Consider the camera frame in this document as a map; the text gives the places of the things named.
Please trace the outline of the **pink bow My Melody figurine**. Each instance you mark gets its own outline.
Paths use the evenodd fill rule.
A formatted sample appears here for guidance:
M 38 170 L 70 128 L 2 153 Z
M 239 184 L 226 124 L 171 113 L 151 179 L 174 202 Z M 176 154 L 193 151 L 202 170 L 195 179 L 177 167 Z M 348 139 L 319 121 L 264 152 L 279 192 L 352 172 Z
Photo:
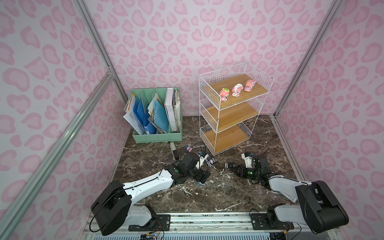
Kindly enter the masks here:
M 255 86 L 256 84 L 256 81 L 253 80 L 253 79 L 249 79 L 246 81 L 246 84 L 245 84 L 245 87 L 244 87 L 244 91 L 245 92 L 251 92 L 253 87 Z

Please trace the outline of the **green hat pink figurine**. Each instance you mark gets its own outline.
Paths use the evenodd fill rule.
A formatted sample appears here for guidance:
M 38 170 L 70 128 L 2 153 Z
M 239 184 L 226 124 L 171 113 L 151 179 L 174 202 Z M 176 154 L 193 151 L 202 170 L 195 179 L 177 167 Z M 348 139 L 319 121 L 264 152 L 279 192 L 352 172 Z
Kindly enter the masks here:
M 219 95 L 221 97 L 221 102 L 227 101 L 228 97 L 229 97 L 229 94 L 230 94 L 230 91 L 229 91 L 228 88 L 222 88 L 222 90 L 219 93 Z

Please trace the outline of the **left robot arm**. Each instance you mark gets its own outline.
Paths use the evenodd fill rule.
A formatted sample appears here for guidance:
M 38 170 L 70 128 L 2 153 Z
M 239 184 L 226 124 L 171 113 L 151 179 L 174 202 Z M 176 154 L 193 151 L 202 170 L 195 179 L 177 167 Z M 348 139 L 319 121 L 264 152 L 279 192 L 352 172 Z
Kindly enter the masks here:
M 137 202 L 157 192 L 183 184 L 189 178 L 204 184 L 210 172 L 203 170 L 207 156 L 188 152 L 184 157 L 165 166 L 158 173 L 130 183 L 110 182 L 91 206 L 93 220 L 103 236 L 114 233 L 123 225 L 133 231 L 164 230 L 167 224 L 149 205 Z

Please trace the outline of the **small black Kuromi figurine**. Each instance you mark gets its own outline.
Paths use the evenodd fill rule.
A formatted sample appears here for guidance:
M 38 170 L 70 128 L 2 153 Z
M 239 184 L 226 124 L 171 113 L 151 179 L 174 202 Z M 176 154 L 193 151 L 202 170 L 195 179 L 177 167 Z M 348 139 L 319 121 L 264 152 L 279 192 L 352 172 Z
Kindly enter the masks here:
M 234 164 L 234 163 L 225 163 L 226 169 L 233 169 L 234 167 L 236 167 L 236 164 Z

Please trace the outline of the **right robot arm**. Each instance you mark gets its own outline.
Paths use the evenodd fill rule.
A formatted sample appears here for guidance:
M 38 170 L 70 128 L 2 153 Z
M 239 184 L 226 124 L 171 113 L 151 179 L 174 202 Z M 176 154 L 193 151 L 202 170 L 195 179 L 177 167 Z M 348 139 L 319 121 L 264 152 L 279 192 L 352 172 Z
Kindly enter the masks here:
M 252 214 L 255 229 L 292 229 L 294 224 L 306 225 L 319 234 L 345 226 L 349 216 L 324 181 L 299 181 L 272 171 L 263 155 L 242 154 L 243 165 L 226 164 L 240 178 L 248 179 L 267 190 L 281 194 L 291 205 L 269 206 L 264 214 Z

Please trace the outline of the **white hood My Melody figurine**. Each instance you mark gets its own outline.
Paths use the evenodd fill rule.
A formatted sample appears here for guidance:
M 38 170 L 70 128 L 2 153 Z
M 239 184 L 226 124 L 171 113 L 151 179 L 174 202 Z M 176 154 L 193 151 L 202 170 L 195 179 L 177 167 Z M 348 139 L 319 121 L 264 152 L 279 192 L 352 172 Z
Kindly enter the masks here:
M 241 94 L 241 91 L 243 90 L 243 85 L 242 84 L 236 84 L 233 88 L 232 88 L 232 96 L 233 97 L 239 97 L 240 94 Z

